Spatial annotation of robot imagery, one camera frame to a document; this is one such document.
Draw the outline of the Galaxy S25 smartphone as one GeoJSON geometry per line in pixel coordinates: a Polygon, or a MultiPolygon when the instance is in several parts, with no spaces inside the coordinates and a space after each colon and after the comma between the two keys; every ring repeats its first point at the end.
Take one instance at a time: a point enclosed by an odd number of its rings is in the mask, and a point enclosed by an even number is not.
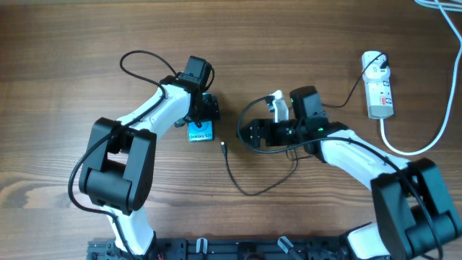
{"type": "Polygon", "coordinates": [[[214,139],[214,127],[212,121],[204,121],[201,127],[195,123],[188,124],[188,140],[190,142],[208,142],[214,139]]]}

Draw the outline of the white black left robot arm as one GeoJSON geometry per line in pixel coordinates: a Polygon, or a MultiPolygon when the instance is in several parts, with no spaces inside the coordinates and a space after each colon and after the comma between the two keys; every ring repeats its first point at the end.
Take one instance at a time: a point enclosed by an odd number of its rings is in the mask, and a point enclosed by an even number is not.
{"type": "Polygon", "coordinates": [[[69,180],[78,180],[79,190],[94,205],[91,212],[110,220],[118,257],[164,258],[144,208],[157,141],[171,126],[201,129],[219,120],[217,99],[208,92],[213,80],[212,65],[191,56],[183,71],[158,82],[156,93],[135,111],[93,124],[87,151],[69,180]]]}

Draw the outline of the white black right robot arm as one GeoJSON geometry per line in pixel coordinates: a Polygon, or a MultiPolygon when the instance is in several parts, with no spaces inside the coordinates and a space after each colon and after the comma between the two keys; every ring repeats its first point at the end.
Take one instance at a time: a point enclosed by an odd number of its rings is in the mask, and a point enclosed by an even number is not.
{"type": "Polygon", "coordinates": [[[274,118],[237,123],[250,150],[304,150],[350,174],[372,193],[376,220],[346,234],[350,259],[413,259],[461,236],[461,219],[436,164],[410,161],[374,147],[340,122],[331,122],[314,86],[297,88],[287,105],[281,91],[262,98],[274,118]]]}

